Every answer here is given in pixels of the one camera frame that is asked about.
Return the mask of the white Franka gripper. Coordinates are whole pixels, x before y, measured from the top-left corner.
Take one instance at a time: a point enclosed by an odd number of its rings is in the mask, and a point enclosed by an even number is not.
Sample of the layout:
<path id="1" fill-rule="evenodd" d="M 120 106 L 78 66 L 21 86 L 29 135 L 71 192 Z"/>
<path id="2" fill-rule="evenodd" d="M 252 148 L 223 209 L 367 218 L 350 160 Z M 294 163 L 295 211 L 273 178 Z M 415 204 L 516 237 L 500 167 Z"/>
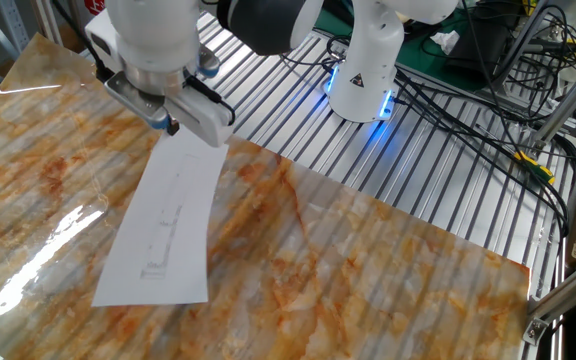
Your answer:
<path id="1" fill-rule="evenodd" d="M 235 112 L 200 79 L 220 62 L 199 40 L 200 8 L 106 8 L 85 26 L 106 67 L 107 92 L 170 136 L 183 125 L 213 147 L 233 132 Z"/>

